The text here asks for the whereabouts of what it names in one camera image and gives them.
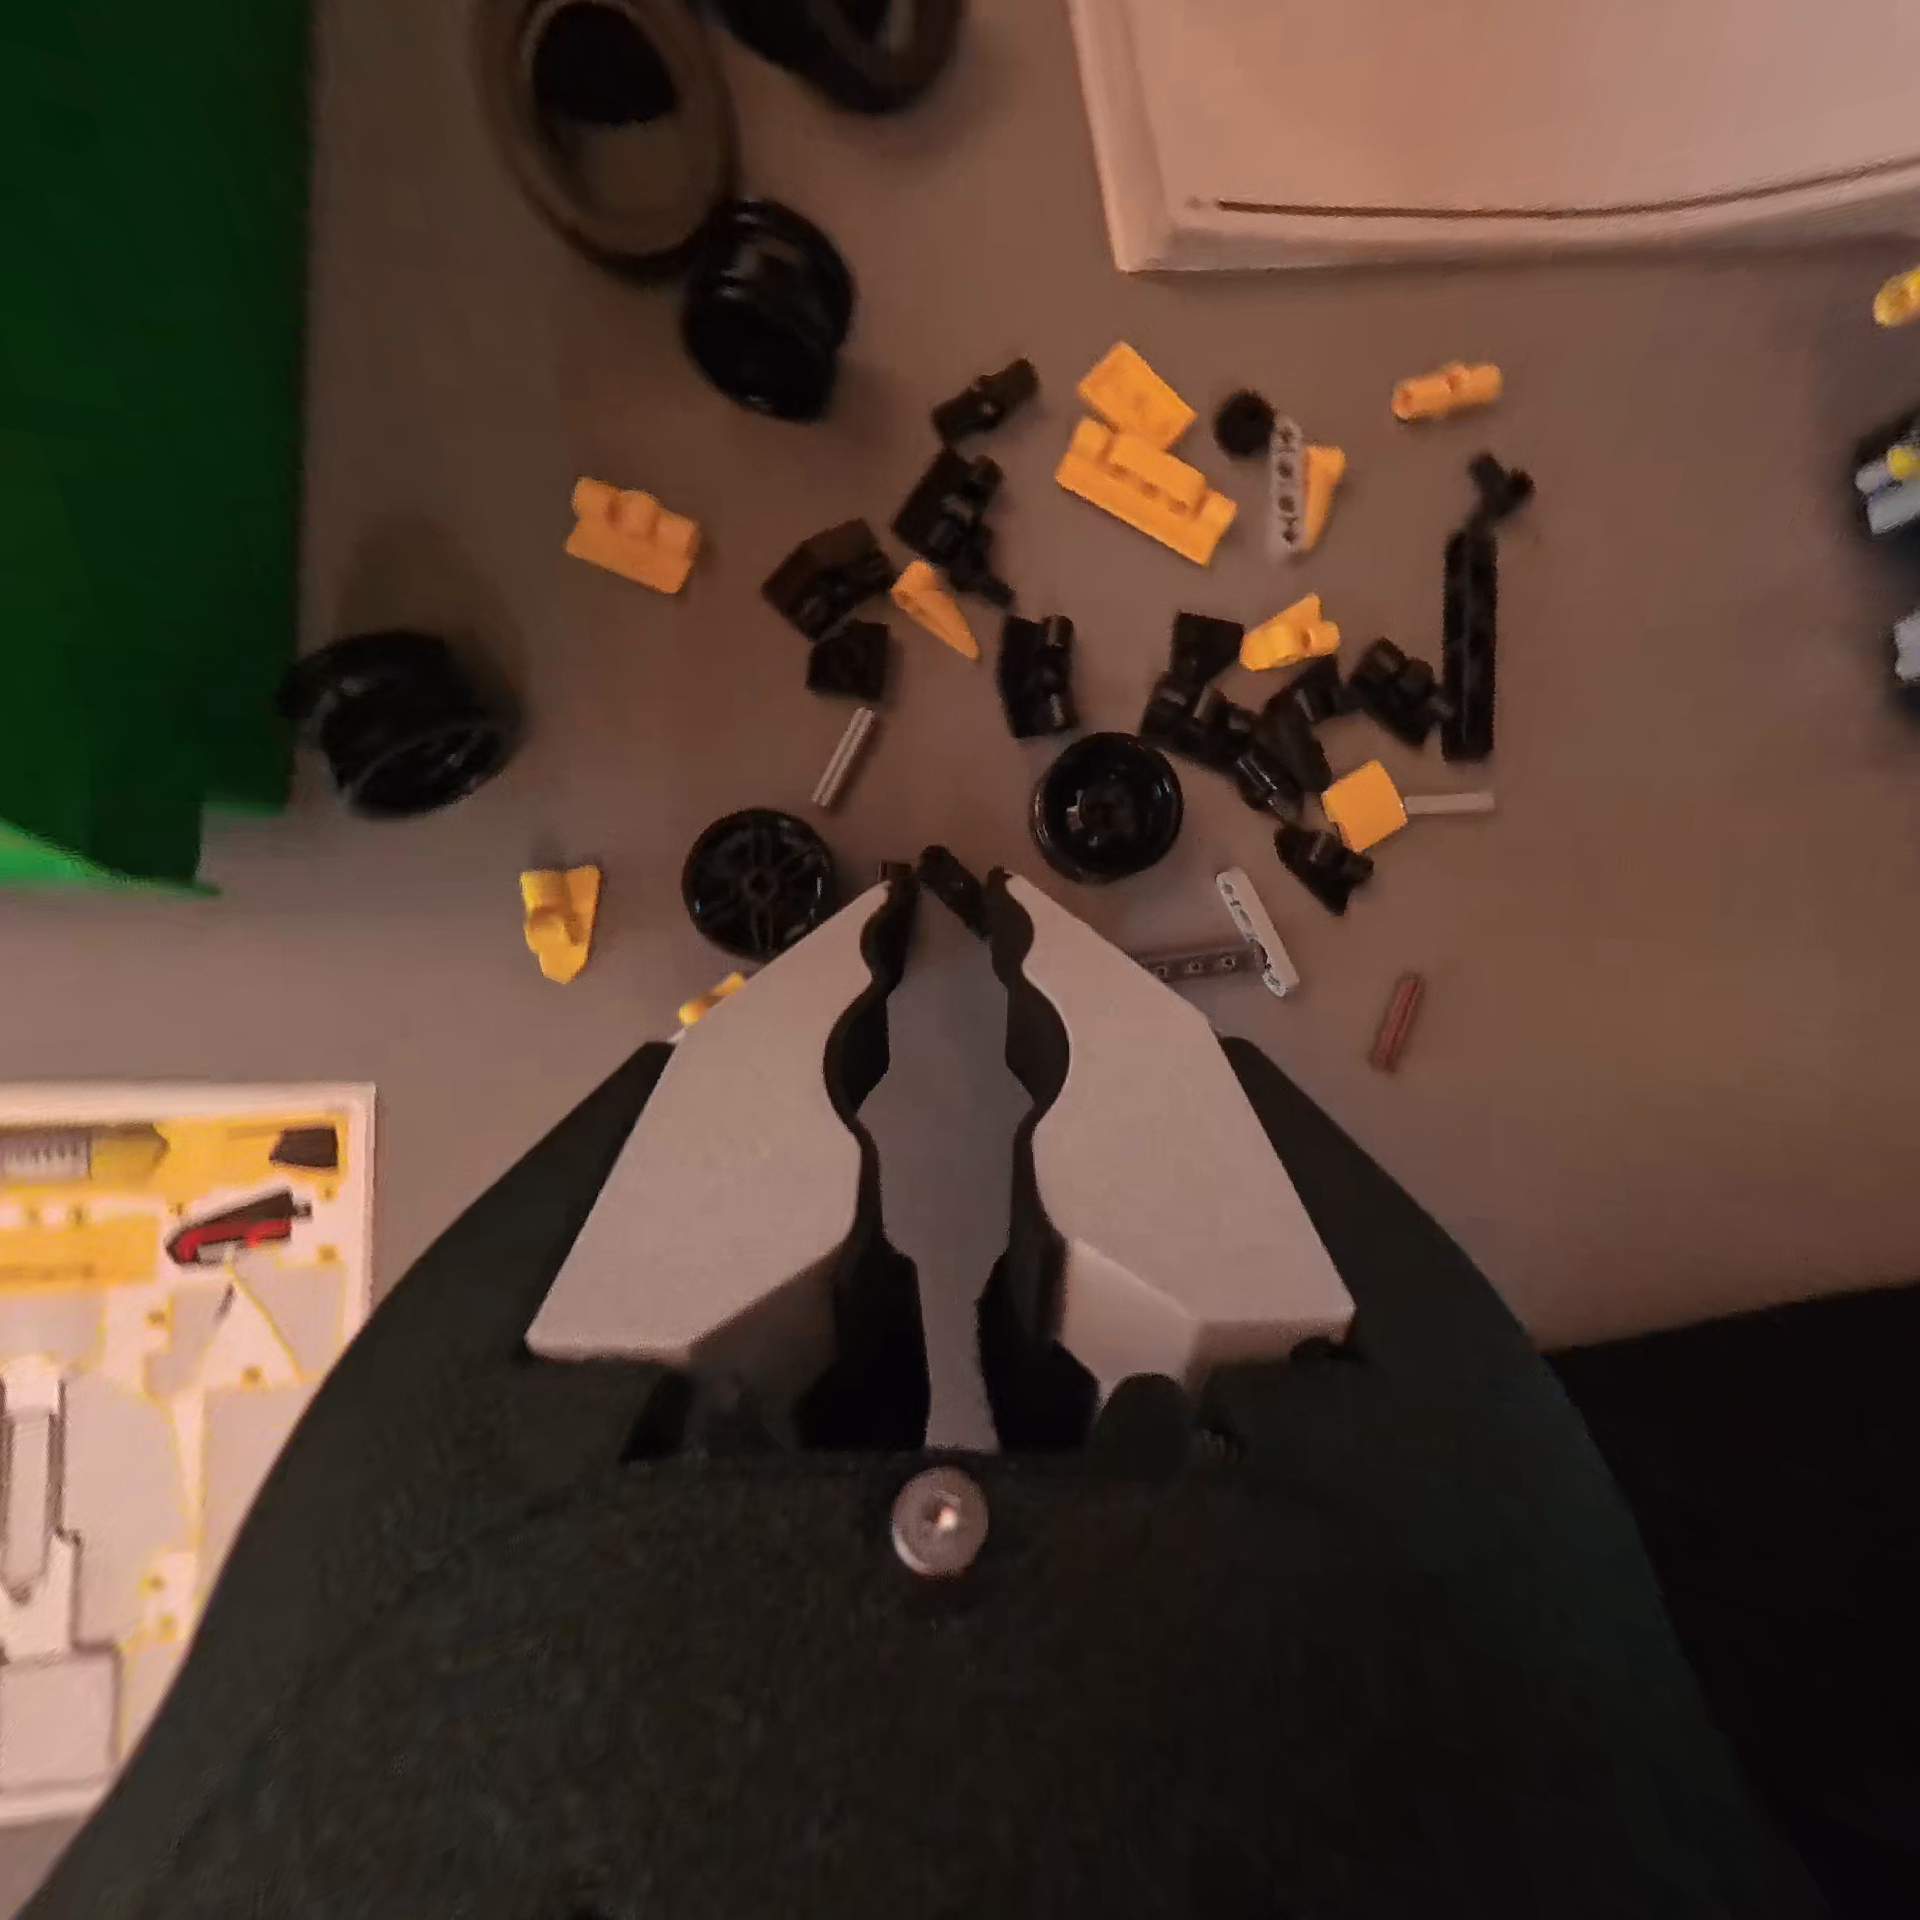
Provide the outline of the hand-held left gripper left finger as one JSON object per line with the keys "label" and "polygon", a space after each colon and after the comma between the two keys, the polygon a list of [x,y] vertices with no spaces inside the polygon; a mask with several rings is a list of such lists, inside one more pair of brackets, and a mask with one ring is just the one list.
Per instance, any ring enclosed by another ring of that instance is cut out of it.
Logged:
{"label": "hand-held left gripper left finger", "polygon": [[921,1286],[891,1242],[863,1107],[921,887],[884,880],[668,1049],[529,1329],[557,1362],[722,1389],[812,1449],[918,1449]]}

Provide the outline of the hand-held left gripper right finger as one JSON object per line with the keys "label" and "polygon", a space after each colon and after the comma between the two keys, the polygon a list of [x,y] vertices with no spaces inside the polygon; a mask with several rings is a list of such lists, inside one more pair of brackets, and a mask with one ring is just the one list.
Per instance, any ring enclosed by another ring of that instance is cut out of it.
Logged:
{"label": "hand-held left gripper right finger", "polygon": [[976,1307],[1003,1449],[1080,1449],[1129,1381],[1341,1343],[1356,1303],[1212,1022],[1030,880],[982,895],[1027,1097]]}

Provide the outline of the black connector brick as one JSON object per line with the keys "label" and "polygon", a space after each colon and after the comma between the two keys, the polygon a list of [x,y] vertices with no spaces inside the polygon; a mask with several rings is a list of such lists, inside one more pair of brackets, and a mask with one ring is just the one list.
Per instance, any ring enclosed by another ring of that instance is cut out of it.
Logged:
{"label": "black connector brick", "polygon": [[992,936],[987,885],[946,847],[928,847],[914,863],[880,860],[875,878],[882,885],[913,880],[943,902],[972,936],[982,942]]}

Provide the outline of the pile of yellow black bricks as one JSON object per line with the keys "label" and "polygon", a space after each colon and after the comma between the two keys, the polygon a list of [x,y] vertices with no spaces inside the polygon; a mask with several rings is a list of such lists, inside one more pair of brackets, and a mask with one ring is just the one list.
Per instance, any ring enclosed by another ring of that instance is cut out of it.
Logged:
{"label": "pile of yellow black bricks", "polygon": [[[960,594],[1005,608],[996,687],[1015,740],[1055,740],[1079,732],[1075,701],[1075,626],[1066,617],[1015,612],[1013,588],[992,567],[987,513],[1003,484],[999,465],[965,442],[979,439],[1039,396],[1039,373],[1027,359],[976,378],[943,402],[930,424],[941,453],[895,517],[895,538],[913,561],[895,568],[875,530],[860,519],[838,522],[793,551],[768,576],[763,598],[804,639],[810,692],[855,705],[853,716],[810,805],[829,812],[847,790],[878,729],[889,679],[889,628],[859,619],[880,596],[924,634],[963,661],[980,662],[982,647]],[[1394,421],[1453,421],[1497,402],[1504,375],[1497,365],[1450,362],[1407,378],[1390,396]],[[1087,373],[1075,396],[1083,417],[1055,470],[1055,482],[1079,502],[1188,564],[1208,567],[1236,525],[1239,505],[1220,492],[1179,447],[1195,409],[1130,345],[1110,348]],[[1325,537],[1347,474],[1338,445],[1307,442],[1253,390],[1230,394],[1214,415],[1214,441],[1236,460],[1265,460],[1267,534],[1284,559],[1311,554]],[[1525,468],[1481,455],[1469,468],[1474,502],[1444,547],[1443,664],[1407,654],[1378,639],[1342,672],[1342,634],[1325,603],[1308,593],[1253,628],[1198,612],[1173,619],[1165,674],[1157,680],[1137,737],[1193,766],[1230,779],[1242,803],[1276,821],[1274,848],[1288,873],[1327,912],[1342,916],[1374,875],[1373,848],[1418,816],[1472,816],[1493,800],[1482,792],[1407,796],[1378,763],[1333,777],[1321,729],[1348,712],[1421,751],[1439,730],[1450,764],[1486,763],[1499,725],[1499,590],[1504,525],[1534,499]],[[700,522],[659,496],[581,476],[570,492],[570,561],[589,564],[661,596],[681,594],[703,552]],[[1217,682],[1230,671],[1288,679],[1248,710],[1225,699]],[[529,871],[519,876],[522,938],[540,976],[572,984],[587,968],[605,897],[596,866]],[[1193,957],[1144,962],[1162,984],[1253,975],[1276,998],[1301,989],[1301,975],[1254,883],[1223,871],[1214,891],[1239,944]]]}

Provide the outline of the building instruction booklet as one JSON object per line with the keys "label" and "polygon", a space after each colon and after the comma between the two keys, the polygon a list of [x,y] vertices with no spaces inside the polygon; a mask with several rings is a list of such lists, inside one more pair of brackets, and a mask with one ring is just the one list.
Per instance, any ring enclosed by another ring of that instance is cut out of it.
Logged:
{"label": "building instruction booklet", "polygon": [[1130,276],[1916,236],[1915,3],[1069,3]]}

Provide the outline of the grey desk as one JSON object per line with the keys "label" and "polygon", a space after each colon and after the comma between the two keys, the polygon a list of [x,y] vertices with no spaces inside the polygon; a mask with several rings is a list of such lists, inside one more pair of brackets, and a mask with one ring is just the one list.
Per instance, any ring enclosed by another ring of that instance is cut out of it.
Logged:
{"label": "grey desk", "polygon": [[[1536,499],[1502,537],[1486,774],[1407,757],[1414,823],[1337,918],[1234,789],[1183,773],[1152,875],[1061,887],[1122,946],[1223,920],[1242,866],[1305,973],[1217,982],[1256,1040],[1472,1254],[1549,1346],[1916,1277],[1916,727],[1878,651],[1913,607],[1845,462],[1916,396],[1877,286],[1902,244],[1248,278],[1116,275],[1061,5],[974,12],[924,111],[860,118],[726,50],[746,180],[829,230],[859,308],[832,417],[709,390],[661,286],[620,284],[522,204],[449,5],[319,28],[303,634],[471,639],[529,723],[477,796],[346,816],[324,777],[219,823],[215,898],[5,901],[5,1081],[361,1083],[380,1099],[380,1283],[725,975],[681,898],[697,834],[806,812],[847,715],[760,583],[804,534],[887,530],[970,376],[1037,362],[991,436],[1003,570],[1076,626],[1092,729],[1129,729],[1177,612],[1319,593],[1351,645],[1439,654],[1446,537],[1491,453]],[[1179,455],[1236,520],[1196,567],[1064,492],[1080,380],[1129,345],[1195,411]],[[1404,424],[1394,388],[1497,367],[1497,400]],[[1347,474],[1316,548],[1274,552],[1253,390]],[[581,476],[703,530],[676,594],[564,552]],[[587,968],[548,982],[519,876],[594,866]]]}

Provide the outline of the small black wheel disc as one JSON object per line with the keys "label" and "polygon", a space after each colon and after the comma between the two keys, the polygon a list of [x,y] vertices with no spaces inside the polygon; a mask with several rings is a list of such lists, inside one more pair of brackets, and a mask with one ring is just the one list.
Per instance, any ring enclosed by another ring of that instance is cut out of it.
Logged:
{"label": "small black wheel disc", "polygon": [[1186,794],[1173,761],[1139,735],[1090,732],[1039,777],[1027,821],[1055,875],[1107,887],[1149,873],[1175,851]]}
{"label": "small black wheel disc", "polygon": [[711,946],[764,967],[845,907],[835,853],[804,818],[742,808],[709,824],[685,857],[682,901]]}

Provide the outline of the black toy tyre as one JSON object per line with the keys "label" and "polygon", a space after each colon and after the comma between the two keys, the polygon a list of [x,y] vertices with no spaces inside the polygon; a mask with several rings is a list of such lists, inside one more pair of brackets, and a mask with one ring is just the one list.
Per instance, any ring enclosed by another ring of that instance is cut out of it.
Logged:
{"label": "black toy tyre", "polygon": [[676,270],[733,203],[733,93],[693,5],[475,5],[473,63],[525,204],[598,266]]}
{"label": "black toy tyre", "polygon": [[297,745],[319,757],[338,803],[407,823],[475,796],[510,764],[522,715],[509,682],[444,636],[340,636],[298,659],[276,692]]}
{"label": "black toy tyre", "polygon": [[824,228],[771,198],[737,200],[691,257],[685,348],[737,407],[817,422],[836,393],[855,297],[853,270]]}
{"label": "black toy tyre", "polygon": [[895,115],[948,71],[963,3],[717,3],[722,27],[766,63],[859,115]]}

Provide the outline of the toy car sticker sheet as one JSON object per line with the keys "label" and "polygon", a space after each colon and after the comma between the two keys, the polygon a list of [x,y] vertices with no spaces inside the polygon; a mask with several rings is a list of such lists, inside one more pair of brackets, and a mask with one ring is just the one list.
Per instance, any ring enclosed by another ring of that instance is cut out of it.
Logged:
{"label": "toy car sticker sheet", "polygon": [[2,1822],[93,1813],[373,1311],[369,1083],[5,1083]]}

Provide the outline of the green plastic bin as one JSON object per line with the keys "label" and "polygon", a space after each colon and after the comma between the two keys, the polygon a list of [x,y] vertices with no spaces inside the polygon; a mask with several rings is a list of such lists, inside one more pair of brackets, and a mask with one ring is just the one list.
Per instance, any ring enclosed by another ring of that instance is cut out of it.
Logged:
{"label": "green plastic bin", "polygon": [[2,875],[204,895],[290,796],[303,3],[2,6]]}

